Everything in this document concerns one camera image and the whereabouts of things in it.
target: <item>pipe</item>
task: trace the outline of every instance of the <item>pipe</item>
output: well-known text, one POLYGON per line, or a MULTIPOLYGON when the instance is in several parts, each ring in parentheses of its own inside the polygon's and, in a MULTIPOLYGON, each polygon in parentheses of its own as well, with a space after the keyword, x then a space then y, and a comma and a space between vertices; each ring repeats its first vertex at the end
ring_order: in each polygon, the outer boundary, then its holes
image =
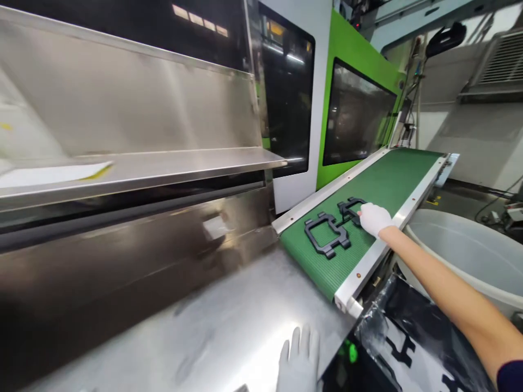
POLYGON ((421 66, 421 71, 419 73, 419 85, 418 85, 418 103, 416 108, 416 150, 419 150, 419 118, 421 117, 421 85, 423 81, 423 75, 425 72, 425 65, 427 64, 427 58, 425 55, 425 50, 427 49, 428 33, 425 33, 423 37, 423 65, 421 66))

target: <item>window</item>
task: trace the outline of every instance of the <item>window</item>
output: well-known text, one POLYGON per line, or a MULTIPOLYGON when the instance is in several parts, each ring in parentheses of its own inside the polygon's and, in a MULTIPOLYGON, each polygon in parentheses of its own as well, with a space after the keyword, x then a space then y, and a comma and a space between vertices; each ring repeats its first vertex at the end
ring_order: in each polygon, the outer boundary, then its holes
POLYGON ((309 167, 314 38, 259 4, 271 151, 289 160, 274 177, 309 167))
POLYGON ((323 166, 357 161, 384 143, 396 95, 336 58, 323 166))

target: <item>sleeve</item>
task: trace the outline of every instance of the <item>sleeve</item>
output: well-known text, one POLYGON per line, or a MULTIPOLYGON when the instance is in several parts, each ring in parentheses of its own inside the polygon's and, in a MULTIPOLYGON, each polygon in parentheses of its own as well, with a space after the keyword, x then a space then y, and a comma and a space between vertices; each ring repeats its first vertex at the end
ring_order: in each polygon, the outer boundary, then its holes
POLYGON ((523 360, 505 363, 497 372, 499 392, 521 391, 523 385, 523 360))

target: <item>hand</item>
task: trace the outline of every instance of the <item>hand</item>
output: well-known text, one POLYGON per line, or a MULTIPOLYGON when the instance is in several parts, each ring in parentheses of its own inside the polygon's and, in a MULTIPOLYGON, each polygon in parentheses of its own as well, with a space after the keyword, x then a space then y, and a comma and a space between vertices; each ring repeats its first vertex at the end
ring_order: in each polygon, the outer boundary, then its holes
POLYGON ((303 327, 300 341, 300 328, 293 332, 293 343, 283 344, 279 358, 279 373, 276 392, 316 392, 318 362, 320 358, 320 335, 308 325, 303 327))
POLYGON ((366 232, 372 234, 376 238, 379 237, 381 230, 389 226, 394 226, 389 212, 383 207, 374 205, 372 203, 363 204, 361 206, 361 211, 358 212, 358 215, 361 217, 361 227, 363 227, 366 232))

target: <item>green conveyor belt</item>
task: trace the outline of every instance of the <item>green conveyor belt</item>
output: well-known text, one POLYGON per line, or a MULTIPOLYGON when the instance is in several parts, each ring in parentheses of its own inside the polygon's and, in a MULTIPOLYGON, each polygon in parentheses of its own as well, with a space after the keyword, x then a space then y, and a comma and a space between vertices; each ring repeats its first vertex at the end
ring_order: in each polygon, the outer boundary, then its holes
MULTIPOLYGON (((324 255, 316 253, 305 234, 305 221, 315 220, 319 213, 325 212, 334 215, 337 222, 341 222, 342 217, 337 204, 340 201, 346 202, 349 197, 378 204, 394 216, 441 156, 438 152, 393 150, 282 232, 280 240, 287 251, 329 300, 334 298, 336 290, 375 239, 363 229, 354 227, 352 222, 348 222, 344 227, 349 233, 352 246, 347 250, 341 246, 335 247, 336 256, 328 260, 324 255)), ((360 206, 354 206, 354 211, 359 211, 360 206)), ((337 237, 327 223, 313 229, 312 233, 321 246, 337 237)))

